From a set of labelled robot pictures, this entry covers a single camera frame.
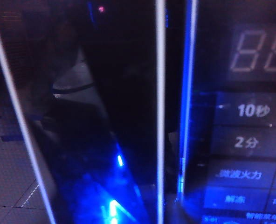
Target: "blue light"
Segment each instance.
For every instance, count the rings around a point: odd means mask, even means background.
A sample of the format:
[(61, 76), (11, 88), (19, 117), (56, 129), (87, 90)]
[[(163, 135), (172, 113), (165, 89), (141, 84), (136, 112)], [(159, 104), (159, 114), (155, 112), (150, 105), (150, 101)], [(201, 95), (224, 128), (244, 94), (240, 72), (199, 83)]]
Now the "blue light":
[(112, 218), (110, 224), (118, 224), (117, 218)]
[(111, 217), (111, 222), (113, 219), (117, 220), (117, 208), (123, 212), (131, 221), (137, 222), (137, 220), (116, 200), (112, 200), (109, 204), (109, 215)]
[(115, 200), (112, 200), (109, 204), (109, 214), (111, 217), (114, 217), (117, 215), (116, 205), (117, 205), (117, 201)]
[(93, 16), (93, 11), (92, 11), (92, 3), (90, 1), (87, 2), (87, 6), (88, 6), (88, 11), (90, 13), (90, 20), (92, 21), (94, 28), (96, 28), (96, 22), (95, 22), (95, 19)]
[(178, 182), (178, 198), (181, 201), (183, 200), (183, 189), (185, 187), (186, 163), (188, 163), (189, 157), (188, 137), (190, 134), (189, 120), (196, 37), (197, 0), (187, 1), (186, 7), (186, 33), (179, 134), (179, 153), (181, 156), (179, 176), (181, 181)]
[(137, 185), (134, 186), (134, 191), (135, 191), (137, 197), (141, 197), (141, 193), (140, 193), (139, 187)]
[(118, 155), (117, 159), (118, 159), (119, 166), (122, 167), (124, 165), (124, 163), (123, 163), (123, 160), (121, 159), (121, 156)]

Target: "digital display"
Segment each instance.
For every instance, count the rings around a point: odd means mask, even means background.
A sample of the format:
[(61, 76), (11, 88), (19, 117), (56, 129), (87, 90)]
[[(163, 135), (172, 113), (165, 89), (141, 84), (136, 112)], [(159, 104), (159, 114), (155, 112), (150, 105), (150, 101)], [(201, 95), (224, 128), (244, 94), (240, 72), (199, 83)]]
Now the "digital display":
[(276, 28), (241, 26), (232, 40), (230, 81), (276, 81)]

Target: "2分 button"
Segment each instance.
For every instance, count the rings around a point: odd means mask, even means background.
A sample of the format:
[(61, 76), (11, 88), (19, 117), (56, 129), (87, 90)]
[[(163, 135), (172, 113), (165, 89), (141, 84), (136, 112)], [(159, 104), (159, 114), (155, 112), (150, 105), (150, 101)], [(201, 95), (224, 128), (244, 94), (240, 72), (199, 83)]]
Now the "2分 button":
[(211, 154), (276, 157), (276, 128), (216, 126)]

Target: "dark glass surface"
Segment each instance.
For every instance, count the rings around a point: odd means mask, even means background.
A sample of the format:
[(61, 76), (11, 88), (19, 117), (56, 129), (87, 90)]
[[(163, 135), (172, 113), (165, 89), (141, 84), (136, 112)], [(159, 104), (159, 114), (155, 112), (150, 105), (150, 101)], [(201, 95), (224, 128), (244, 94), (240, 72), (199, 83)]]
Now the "dark glass surface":
[(276, 1), (201, 0), (196, 29), (183, 208), (276, 223)]

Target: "white light strip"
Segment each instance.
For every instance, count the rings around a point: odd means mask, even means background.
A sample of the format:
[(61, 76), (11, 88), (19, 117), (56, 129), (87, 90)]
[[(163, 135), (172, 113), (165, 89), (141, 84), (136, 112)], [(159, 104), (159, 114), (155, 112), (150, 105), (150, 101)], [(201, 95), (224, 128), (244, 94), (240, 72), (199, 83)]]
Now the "white light strip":
[(165, 1), (156, 0), (157, 40), (157, 223), (164, 223)]
[[(191, 103), (191, 96), (192, 96), (192, 77), (193, 77), (193, 63), (194, 63), (194, 48), (195, 48), (195, 38), (196, 38), (196, 24), (197, 24), (197, 0), (192, 0), (192, 8), (191, 13), (191, 20), (188, 20), (188, 16), (186, 18), (186, 23), (190, 23), (190, 30), (186, 30), (186, 35), (190, 35), (190, 42), (189, 44), (189, 64), (188, 64), (188, 85), (187, 85), (187, 92), (186, 92), (186, 122), (185, 122), (185, 131), (184, 131), (184, 144), (183, 144), (183, 163), (182, 163), (182, 189), (185, 189), (185, 182), (186, 182), (186, 161), (188, 162), (187, 158), (187, 151), (188, 151), (188, 138), (189, 138), (189, 120), (190, 120), (190, 103)], [(183, 192), (180, 195), (181, 202), (183, 201)]]
[(23, 115), (20, 102), (18, 100), (19, 99), (18, 94), (17, 94), (16, 88), (14, 86), (14, 81), (12, 78), (13, 76), (12, 76), (11, 70), (9, 68), (9, 64), (7, 62), (7, 57), (6, 57), (4, 48), (2, 46), (1, 37), (0, 37), (0, 64), (1, 64), (1, 68), (3, 71), (4, 77), (5, 77), (6, 83), (7, 83), (7, 88), (8, 88), (8, 91), (9, 91), (9, 94), (10, 94), (10, 97), (11, 97), (11, 100), (12, 100), (12, 103), (13, 103), (13, 106), (14, 106), (14, 109), (16, 112), (16, 116), (17, 116), (17, 119), (18, 119), (18, 122), (19, 122), (19, 125), (21, 128), (21, 132), (23, 134), (24, 142), (25, 142), (25, 145), (26, 145), (33, 169), (34, 169), (34, 174), (35, 174), (36, 180), (38, 182), (38, 185), (40, 185), (42, 199), (45, 204), (50, 223), (56, 224), (54, 216), (53, 216), (53, 212), (51, 209), (51, 205), (50, 205), (50, 202), (48, 199), (47, 191), (46, 191), (46, 188), (45, 188), (45, 185), (43, 182), (43, 178), (42, 178), (40, 170), (39, 170), (39, 165), (38, 165), (37, 159), (35, 157), (34, 148), (32, 145), (31, 137), (29, 135), (29, 128), (26, 124), (26, 120)]

